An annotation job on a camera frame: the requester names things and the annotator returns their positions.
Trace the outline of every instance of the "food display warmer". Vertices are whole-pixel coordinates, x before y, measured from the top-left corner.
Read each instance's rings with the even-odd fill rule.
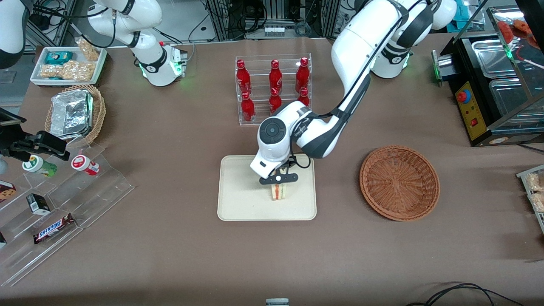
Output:
[[[542,12],[537,0],[489,7],[495,33],[464,29],[433,51],[436,78],[449,82],[472,146],[544,142]]]

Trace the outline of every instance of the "wicker basket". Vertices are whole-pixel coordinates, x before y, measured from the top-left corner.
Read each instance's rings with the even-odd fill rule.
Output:
[[[438,176],[429,161],[405,146],[371,152],[359,173],[361,192],[379,214],[396,221],[428,215],[440,195]]]
[[[100,91],[96,89],[93,85],[74,85],[64,89],[62,92],[76,90],[76,89],[86,89],[92,95],[92,131],[85,136],[87,143],[91,143],[98,137],[100,130],[102,129],[102,124],[104,123],[104,117],[106,117],[106,104],[104,103],[104,98],[100,94]],[[51,114],[53,113],[53,103],[49,106],[49,112],[47,113],[47,118],[45,119],[45,130],[49,132],[51,130]]]

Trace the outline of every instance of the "red emergency stop button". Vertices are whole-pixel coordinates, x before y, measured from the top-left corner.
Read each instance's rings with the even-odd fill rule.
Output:
[[[471,100],[471,92],[468,89],[463,90],[457,94],[457,101],[459,103],[467,104]]]

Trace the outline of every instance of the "white device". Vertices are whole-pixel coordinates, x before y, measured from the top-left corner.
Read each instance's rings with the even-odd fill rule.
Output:
[[[275,170],[296,163],[290,159],[291,142],[296,142],[310,158],[329,155],[370,85],[370,70],[381,77],[398,75],[410,47],[422,41],[434,23],[447,24],[453,19],[455,10],[452,13],[448,8],[456,8],[454,0],[368,2],[332,46],[332,63],[344,85],[340,104],[329,114],[318,115],[302,102],[294,101],[260,124],[259,150],[250,167],[261,177],[261,184],[298,178],[289,173],[271,177]],[[328,117],[330,120],[325,122],[323,119]]]

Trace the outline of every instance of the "table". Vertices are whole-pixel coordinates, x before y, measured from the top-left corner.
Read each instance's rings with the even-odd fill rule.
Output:
[[[318,213],[308,222],[222,222],[219,166],[226,155],[257,151],[257,128],[238,124],[234,57],[311,52],[314,109],[324,113],[343,92],[327,40],[198,45],[189,76],[164,88],[142,78],[129,49],[109,50],[97,142],[136,189],[14,287],[0,287],[10,298],[2,304],[263,305],[288,297],[293,306],[405,305],[444,283],[471,281],[542,305],[544,240],[515,174],[544,160],[519,146],[469,147],[449,88],[432,82],[431,50],[449,38],[429,35],[399,77],[373,76],[335,150],[315,163]],[[20,112],[26,131],[43,128],[59,91],[30,85]],[[438,205],[419,221],[385,219],[360,192],[363,159],[389,144],[419,151],[440,178]],[[8,176],[21,174],[9,162]],[[444,299],[489,303],[476,292]]]

